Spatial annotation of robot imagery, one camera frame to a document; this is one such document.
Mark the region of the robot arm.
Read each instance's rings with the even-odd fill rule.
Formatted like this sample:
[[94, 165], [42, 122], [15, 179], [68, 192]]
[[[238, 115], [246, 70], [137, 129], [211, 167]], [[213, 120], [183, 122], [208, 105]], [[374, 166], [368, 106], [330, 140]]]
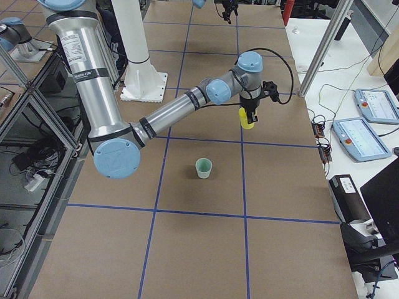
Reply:
[[[235, 16], [239, 16], [238, 14], [238, 1], [237, 0], [214, 0], [214, 5], [216, 9], [217, 15], [226, 21], [228, 24], [231, 24], [231, 14], [234, 13]], [[206, 0], [192, 0], [192, 4], [194, 7], [201, 9], [206, 4]], [[221, 4], [224, 11], [219, 12], [217, 5]]]
[[89, 123], [88, 143], [97, 171], [111, 179], [123, 179], [139, 167], [141, 149], [157, 134], [193, 112], [223, 105], [240, 97], [248, 122], [257, 120], [256, 108], [263, 96], [262, 57], [245, 52], [220, 77], [207, 78], [178, 98], [135, 122], [128, 101], [163, 100], [167, 74], [150, 62], [142, 14], [137, 1], [114, 1], [113, 10], [122, 36], [128, 66], [121, 92], [115, 90], [99, 39], [99, 16], [94, 1], [42, 1], [49, 29], [55, 33], [67, 58]]

